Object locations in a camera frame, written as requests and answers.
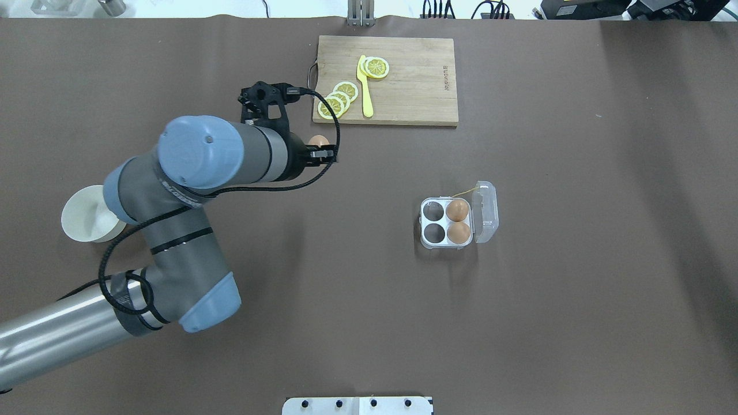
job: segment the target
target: transparent lid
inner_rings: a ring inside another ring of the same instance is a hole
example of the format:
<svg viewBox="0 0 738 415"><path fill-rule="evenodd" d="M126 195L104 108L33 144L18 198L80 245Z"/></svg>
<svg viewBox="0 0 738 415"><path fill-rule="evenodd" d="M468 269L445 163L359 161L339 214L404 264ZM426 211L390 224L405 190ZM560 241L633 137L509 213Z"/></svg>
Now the transparent lid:
<svg viewBox="0 0 738 415"><path fill-rule="evenodd" d="M497 191L490 182L477 182L472 193L472 224L475 241L478 244L487 242L500 226L500 218L497 216Z"/></svg>

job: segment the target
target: yellow knife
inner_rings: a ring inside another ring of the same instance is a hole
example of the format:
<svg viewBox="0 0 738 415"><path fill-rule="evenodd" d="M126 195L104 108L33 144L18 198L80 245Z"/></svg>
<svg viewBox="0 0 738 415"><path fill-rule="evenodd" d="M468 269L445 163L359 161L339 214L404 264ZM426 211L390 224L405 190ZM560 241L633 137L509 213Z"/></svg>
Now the yellow knife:
<svg viewBox="0 0 738 415"><path fill-rule="evenodd" d="M369 83L367 82L367 75L362 72L362 62L366 58L366 55L362 55L359 58L359 63L356 65L356 79L362 83L362 110L366 118L372 118L374 116L374 106L371 105L371 96L369 96Z"/></svg>

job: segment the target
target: egg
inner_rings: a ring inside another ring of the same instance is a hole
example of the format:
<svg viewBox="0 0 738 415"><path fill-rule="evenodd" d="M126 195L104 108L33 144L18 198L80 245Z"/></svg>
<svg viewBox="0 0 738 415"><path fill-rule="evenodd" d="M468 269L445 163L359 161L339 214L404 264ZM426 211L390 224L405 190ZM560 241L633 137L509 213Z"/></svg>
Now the egg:
<svg viewBox="0 0 738 415"><path fill-rule="evenodd" d="M446 206L446 216L454 222L461 222L469 215L469 203L466 200L456 199Z"/></svg>
<svg viewBox="0 0 738 415"><path fill-rule="evenodd" d="M469 240L472 235L472 230L469 226L463 222L456 222L449 226L449 240L455 244L463 244Z"/></svg>
<svg viewBox="0 0 738 415"><path fill-rule="evenodd" d="M331 144L331 142L328 141L327 138L323 135L314 135L310 141L308 141L308 144L310 145L317 145L318 147L323 147L324 145Z"/></svg>

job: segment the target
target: table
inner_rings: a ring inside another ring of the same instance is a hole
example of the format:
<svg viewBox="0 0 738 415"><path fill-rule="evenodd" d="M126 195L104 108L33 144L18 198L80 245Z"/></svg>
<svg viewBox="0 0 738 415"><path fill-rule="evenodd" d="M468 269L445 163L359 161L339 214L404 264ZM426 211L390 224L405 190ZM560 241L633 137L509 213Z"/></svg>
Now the table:
<svg viewBox="0 0 738 415"><path fill-rule="evenodd" d="M240 88L303 84L317 38L451 37L453 128L345 126L309 188L207 207L244 305L0 397L4 414L279 414L295 396L426 394L437 414L738 408L738 26L382 18L0 21L0 316L94 277L76 190L169 120L237 120ZM290 108L305 140L333 137ZM420 201L497 186L484 245L425 250ZM140 237L109 270L150 262Z"/></svg>

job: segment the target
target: wooden cutting board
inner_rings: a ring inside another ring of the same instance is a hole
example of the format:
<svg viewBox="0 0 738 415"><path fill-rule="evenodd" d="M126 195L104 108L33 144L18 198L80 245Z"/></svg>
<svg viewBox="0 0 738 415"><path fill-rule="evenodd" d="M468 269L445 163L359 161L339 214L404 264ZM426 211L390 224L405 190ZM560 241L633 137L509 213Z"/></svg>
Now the wooden cutting board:
<svg viewBox="0 0 738 415"><path fill-rule="evenodd" d="M362 113L362 84L356 79L361 55L379 56L390 64L386 78L368 80L374 105L372 118ZM453 39L320 36L317 68L316 90L324 97L344 80L359 87L359 96L341 116L341 123L458 125ZM318 102L314 100L313 121L332 123L317 113Z"/></svg>

